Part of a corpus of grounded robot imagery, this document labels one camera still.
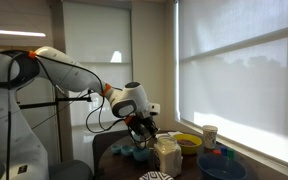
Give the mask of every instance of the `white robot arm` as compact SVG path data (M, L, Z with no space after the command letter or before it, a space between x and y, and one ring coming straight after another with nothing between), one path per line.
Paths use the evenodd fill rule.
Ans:
M137 134L143 134L143 127L151 135L158 130L152 116L159 114L159 104L147 100L139 83L114 89L51 47L41 47L35 52L0 50L0 160L9 168L2 179L48 179L47 152L15 99L16 91L36 77L49 79L53 85L73 92L97 92L109 101L113 114L126 118L127 126Z

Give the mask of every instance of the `ceiling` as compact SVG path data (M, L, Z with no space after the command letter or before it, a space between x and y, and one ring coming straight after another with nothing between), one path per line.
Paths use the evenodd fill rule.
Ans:
M52 46L51 12L47 3L49 1L50 0L0 0L0 30L43 32L46 34L46 37L0 35L0 44L14 46ZM91 2L93 0L70 1ZM165 2L165 0L133 1Z

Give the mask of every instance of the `table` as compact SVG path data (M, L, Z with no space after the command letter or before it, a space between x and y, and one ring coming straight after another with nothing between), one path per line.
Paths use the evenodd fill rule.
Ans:
M142 175L149 171L156 171L153 164L153 145L156 139L151 139L148 143L150 147L150 159L145 162L137 162L132 156L126 157L122 154L114 155L110 147L106 149L100 159L99 169L103 170L103 175L100 176L101 180L123 179L123 180L137 180ZM113 144L119 145L134 145L130 137L119 139ZM218 144L216 149L220 149L221 145ZM201 170L197 165L197 157L199 154L205 152L203 144L199 147L198 153L194 155L183 155L182 172L175 180L197 179L203 180ZM246 169L248 176L247 180L257 180L258 177L254 170L247 164L247 162L235 155L235 159L239 161Z

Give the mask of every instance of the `white plate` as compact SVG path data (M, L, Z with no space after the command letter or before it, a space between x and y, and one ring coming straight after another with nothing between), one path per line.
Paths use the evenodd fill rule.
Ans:
M158 172L158 171L150 171L140 177L139 180L174 180L171 176Z

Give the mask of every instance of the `yellow bowl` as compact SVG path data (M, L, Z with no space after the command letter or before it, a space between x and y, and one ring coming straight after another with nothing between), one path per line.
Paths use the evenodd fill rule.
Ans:
M182 154L196 154L197 148L202 144L201 138L192 134L176 134L174 138L182 149Z

